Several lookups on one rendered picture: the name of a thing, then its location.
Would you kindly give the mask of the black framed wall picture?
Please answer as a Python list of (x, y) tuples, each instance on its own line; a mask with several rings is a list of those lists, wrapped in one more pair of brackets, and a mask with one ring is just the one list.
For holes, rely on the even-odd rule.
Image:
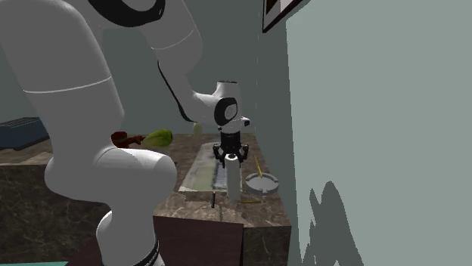
[(267, 33), (303, 0), (263, 0), (262, 32)]

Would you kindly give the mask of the red ladle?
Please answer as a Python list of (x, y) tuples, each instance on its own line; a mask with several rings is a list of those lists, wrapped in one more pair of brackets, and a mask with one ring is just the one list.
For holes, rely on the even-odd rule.
[(125, 131), (116, 131), (110, 136), (113, 144), (118, 148), (129, 148), (130, 144), (141, 144), (144, 137), (137, 135), (134, 137), (128, 137)]

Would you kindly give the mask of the white paper towel roll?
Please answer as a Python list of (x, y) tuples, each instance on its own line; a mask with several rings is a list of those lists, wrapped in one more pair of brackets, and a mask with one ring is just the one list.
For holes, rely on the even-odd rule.
[(241, 166), (238, 157), (233, 154), (225, 156), (227, 196), (230, 200), (241, 200)]

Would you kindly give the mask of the dark maroon robot stand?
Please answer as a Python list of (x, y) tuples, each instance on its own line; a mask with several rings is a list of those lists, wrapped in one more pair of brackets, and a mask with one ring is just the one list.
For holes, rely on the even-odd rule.
[(243, 266), (242, 224), (163, 216), (153, 220), (166, 266)]

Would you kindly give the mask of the blue dish rack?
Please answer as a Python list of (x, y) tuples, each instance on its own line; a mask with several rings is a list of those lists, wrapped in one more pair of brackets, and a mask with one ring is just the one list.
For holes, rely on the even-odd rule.
[(22, 150), (49, 139), (39, 117), (23, 117), (0, 122), (0, 150)]

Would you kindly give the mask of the white round ashtray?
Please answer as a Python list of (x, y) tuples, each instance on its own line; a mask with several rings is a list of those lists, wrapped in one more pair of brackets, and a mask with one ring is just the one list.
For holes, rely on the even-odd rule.
[(248, 192), (263, 196), (276, 193), (279, 188), (278, 179), (265, 172), (263, 172), (262, 177), (258, 173), (248, 175), (245, 178), (245, 183)]

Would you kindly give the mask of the pale rectangular sink basin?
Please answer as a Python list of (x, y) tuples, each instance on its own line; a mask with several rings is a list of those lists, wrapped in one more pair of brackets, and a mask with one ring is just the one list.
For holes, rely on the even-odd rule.
[(202, 144), (179, 191), (222, 191), (227, 192), (225, 163), (216, 160), (213, 145), (216, 142)]

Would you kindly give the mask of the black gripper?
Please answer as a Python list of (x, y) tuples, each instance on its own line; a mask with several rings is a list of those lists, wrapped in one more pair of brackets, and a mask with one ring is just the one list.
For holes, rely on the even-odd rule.
[(242, 163), (247, 159), (249, 145), (241, 144), (241, 133), (220, 133), (221, 143), (213, 145), (213, 154), (216, 160), (221, 163), (225, 162), (226, 154), (237, 154), (239, 162)]

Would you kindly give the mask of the green lettuce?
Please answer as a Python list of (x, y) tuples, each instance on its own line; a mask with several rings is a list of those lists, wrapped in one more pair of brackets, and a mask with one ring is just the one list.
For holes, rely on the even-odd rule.
[(168, 129), (160, 129), (146, 136), (142, 143), (153, 147), (167, 147), (172, 141), (172, 132)]

